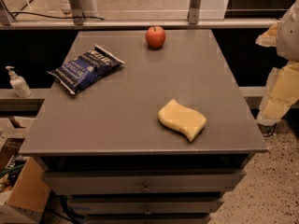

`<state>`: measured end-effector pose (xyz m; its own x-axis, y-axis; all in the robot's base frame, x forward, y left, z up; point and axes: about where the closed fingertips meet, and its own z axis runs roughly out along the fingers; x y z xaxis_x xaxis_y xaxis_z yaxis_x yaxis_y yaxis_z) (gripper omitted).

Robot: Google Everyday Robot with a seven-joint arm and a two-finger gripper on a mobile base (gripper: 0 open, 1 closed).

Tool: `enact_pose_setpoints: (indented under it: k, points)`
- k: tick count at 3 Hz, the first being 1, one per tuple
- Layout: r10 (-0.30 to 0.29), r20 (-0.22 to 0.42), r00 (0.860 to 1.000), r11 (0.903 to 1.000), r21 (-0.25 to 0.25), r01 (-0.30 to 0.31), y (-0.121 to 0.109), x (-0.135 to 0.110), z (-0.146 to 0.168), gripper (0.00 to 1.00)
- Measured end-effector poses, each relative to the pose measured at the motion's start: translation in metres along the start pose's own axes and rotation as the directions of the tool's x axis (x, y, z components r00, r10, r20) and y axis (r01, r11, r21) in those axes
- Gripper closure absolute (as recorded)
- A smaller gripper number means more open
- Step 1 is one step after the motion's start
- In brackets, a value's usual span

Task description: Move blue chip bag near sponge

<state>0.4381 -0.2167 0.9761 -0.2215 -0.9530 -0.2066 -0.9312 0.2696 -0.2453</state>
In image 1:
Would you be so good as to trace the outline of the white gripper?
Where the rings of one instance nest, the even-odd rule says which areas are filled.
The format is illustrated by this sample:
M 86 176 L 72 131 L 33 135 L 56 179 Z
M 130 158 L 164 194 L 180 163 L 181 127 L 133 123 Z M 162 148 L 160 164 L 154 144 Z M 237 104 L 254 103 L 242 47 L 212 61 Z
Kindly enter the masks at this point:
M 299 0 L 255 43 L 266 48 L 277 46 L 277 54 L 289 60 L 281 69 L 271 70 L 259 107 L 257 122 L 273 126 L 299 101 Z

